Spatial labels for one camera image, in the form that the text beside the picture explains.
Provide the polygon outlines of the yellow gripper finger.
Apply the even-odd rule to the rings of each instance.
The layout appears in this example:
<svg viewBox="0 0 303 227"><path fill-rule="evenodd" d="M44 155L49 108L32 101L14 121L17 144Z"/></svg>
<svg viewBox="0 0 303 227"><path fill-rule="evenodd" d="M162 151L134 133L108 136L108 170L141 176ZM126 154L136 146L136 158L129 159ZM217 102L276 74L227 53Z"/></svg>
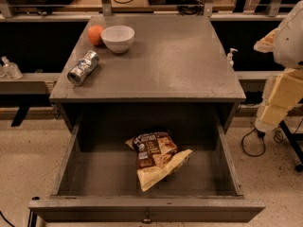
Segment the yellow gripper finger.
<svg viewBox="0 0 303 227"><path fill-rule="evenodd" d="M254 45L254 49L261 53L269 53L274 52L277 50L277 43L276 43L276 34L278 29L275 28L270 31L267 35L257 41Z"/></svg>
<svg viewBox="0 0 303 227"><path fill-rule="evenodd" d="M275 87L269 98L269 104L279 109L277 126L302 98L303 71L285 69L276 77Z"/></svg>

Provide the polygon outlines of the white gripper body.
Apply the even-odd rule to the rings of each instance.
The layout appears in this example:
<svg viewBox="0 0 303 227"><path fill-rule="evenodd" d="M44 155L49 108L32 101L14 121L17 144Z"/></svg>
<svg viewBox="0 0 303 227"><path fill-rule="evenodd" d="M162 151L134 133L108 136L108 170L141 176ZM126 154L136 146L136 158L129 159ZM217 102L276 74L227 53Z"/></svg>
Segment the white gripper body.
<svg viewBox="0 0 303 227"><path fill-rule="evenodd" d="M279 109L269 104L269 98L275 87L276 77L270 76L264 86L262 102L258 106L255 128L258 131L272 131L278 124Z"/></svg>

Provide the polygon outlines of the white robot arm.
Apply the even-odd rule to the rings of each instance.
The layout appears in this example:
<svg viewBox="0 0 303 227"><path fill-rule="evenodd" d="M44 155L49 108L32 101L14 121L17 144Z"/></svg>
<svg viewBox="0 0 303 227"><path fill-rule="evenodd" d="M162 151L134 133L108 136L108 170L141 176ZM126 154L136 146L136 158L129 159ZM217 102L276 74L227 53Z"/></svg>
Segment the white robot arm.
<svg viewBox="0 0 303 227"><path fill-rule="evenodd" d="M270 76L258 107L255 127L267 132L276 128L303 98L303 1L299 1L279 26L257 41L258 52L272 52L274 61L284 67Z"/></svg>

